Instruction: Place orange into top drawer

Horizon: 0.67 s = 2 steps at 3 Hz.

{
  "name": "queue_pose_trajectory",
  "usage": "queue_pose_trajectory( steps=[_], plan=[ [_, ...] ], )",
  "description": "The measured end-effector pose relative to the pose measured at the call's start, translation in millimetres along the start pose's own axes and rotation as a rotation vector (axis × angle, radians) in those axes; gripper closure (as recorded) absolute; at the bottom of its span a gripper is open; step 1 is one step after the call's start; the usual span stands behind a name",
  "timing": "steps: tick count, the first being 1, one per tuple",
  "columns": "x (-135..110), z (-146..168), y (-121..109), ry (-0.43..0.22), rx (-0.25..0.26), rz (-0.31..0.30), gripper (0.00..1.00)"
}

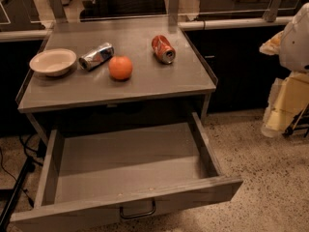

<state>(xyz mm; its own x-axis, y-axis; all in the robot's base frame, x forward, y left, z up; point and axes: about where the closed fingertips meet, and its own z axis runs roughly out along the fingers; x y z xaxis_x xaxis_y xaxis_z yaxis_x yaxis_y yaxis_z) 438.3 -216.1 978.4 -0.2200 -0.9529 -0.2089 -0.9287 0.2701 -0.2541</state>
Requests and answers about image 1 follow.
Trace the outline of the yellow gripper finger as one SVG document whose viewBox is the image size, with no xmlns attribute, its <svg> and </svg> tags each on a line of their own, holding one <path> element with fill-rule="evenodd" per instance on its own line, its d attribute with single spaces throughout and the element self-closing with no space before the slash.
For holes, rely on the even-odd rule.
<svg viewBox="0 0 309 232">
<path fill-rule="evenodd" d="M 280 52 L 282 35 L 282 31 L 275 34 L 272 38 L 260 46 L 259 51 L 265 55 L 278 55 Z"/>
<path fill-rule="evenodd" d="M 266 137 L 275 137 L 309 104 L 309 75 L 291 72 L 285 79 L 276 78 L 267 103 L 261 132 Z"/>
</svg>

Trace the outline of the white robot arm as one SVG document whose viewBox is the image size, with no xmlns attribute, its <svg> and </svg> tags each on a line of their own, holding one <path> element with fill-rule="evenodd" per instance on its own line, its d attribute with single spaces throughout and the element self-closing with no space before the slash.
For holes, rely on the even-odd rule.
<svg viewBox="0 0 309 232">
<path fill-rule="evenodd" d="M 274 137 L 283 133 L 309 103 L 309 4 L 259 50 L 277 54 L 280 65 L 290 71 L 285 79 L 275 79 L 268 96 L 261 132 Z"/>
</svg>

